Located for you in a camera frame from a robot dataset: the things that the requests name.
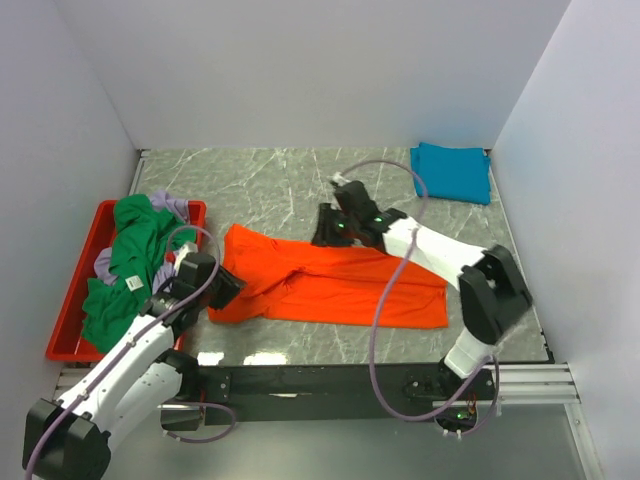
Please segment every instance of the floor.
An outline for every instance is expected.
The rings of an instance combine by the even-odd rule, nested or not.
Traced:
[[[137,192],[167,189],[181,198],[207,204],[207,227],[222,243],[233,223],[277,238],[310,240],[318,203],[330,201],[326,178],[366,159],[408,165],[406,148],[202,149],[151,150]],[[413,214],[419,200],[409,175],[387,165],[366,166],[352,178],[362,180],[382,208]],[[491,205],[430,199],[422,223],[463,242],[502,244],[515,253],[504,209],[492,178]],[[437,330],[382,329],[379,362],[438,361],[462,329],[460,301],[448,291],[449,327]],[[206,312],[186,342],[201,364],[342,364],[367,361],[369,329],[256,318],[239,325],[216,325]],[[544,337],[530,311],[499,347],[502,361],[547,361]]]

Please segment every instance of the blue cloth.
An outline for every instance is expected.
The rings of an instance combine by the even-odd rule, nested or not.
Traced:
[[[488,205],[491,202],[489,157],[482,148],[444,148],[428,143],[411,149],[411,169],[430,197]],[[414,180],[416,193],[422,189]]]

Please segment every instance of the black base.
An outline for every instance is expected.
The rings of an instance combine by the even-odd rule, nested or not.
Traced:
[[[57,404],[42,399],[29,410],[22,468],[26,469],[40,437],[62,412]],[[45,444],[34,473],[47,480],[98,480],[111,460],[108,437],[88,418],[71,413]]]
[[[376,367],[378,383],[396,410],[418,415],[449,394],[437,363]],[[200,367],[205,399],[233,408],[238,421],[386,418],[373,393],[368,365]],[[482,370],[461,397],[491,400],[493,377]],[[209,409],[206,425],[228,424],[224,412]]]

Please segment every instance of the purple cloth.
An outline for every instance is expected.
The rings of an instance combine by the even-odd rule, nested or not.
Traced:
[[[151,206],[156,212],[166,208],[184,223],[189,223],[189,200],[173,198],[166,190],[158,190],[149,195]]]
[[[109,265],[111,264],[111,247],[105,248],[100,252],[96,261],[93,262],[93,270],[96,272],[96,277],[105,285],[113,285],[118,280],[118,276],[112,274],[109,271]]]
[[[184,223],[189,223],[189,201],[181,198],[173,198],[166,190],[158,190],[149,195],[151,206],[156,212],[159,212],[163,208],[166,208],[176,217],[182,220]],[[118,280],[117,275],[113,275],[109,272],[109,265],[111,264],[111,247],[105,248],[100,252],[96,261],[93,262],[93,270],[96,272],[96,277],[102,280],[105,285],[113,285]],[[165,261],[155,276],[153,277],[153,285],[151,286],[152,293],[156,293],[158,288],[165,280],[175,275],[173,263]]]
[[[156,293],[166,280],[175,276],[176,271],[173,268],[173,263],[167,262],[166,260],[162,264],[162,266],[158,269],[155,276],[153,277],[153,285],[151,285],[151,293]]]

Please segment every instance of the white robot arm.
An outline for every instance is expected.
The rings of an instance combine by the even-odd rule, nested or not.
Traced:
[[[25,469],[44,437],[46,443],[38,450],[33,473],[44,480],[100,479],[111,453],[159,405],[172,399],[200,399],[198,362],[173,350],[173,345],[195,324],[203,308],[224,308],[244,288],[242,280],[219,267],[213,282],[198,295],[215,264],[208,254],[183,249],[169,292],[161,287],[145,303],[123,338],[75,387],[56,401],[40,399],[35,403],[27,414],[22,458]],[[194,295],[192,301],[186,300],[189,303],[184,308],[173,308]],[[87,386],[99,378],[102,380],[97,388],[87,392]],[[197,426],[203,412],[195,408],[186,416],[184,413],[176,421],[195,417]],[[60,418],[62,423],[51,431],[51,425]]]
[[[465,379],[506,331],[532,306],[532,298],[511,253],[497,245],[485,249],[437,233],[396,209],[380,211],[360,181],[336,173],[331,181],[335,202],[320,205],[312,243],[367,247],[404,257],[446,280],[460,292],[465,327],[442,363]]]

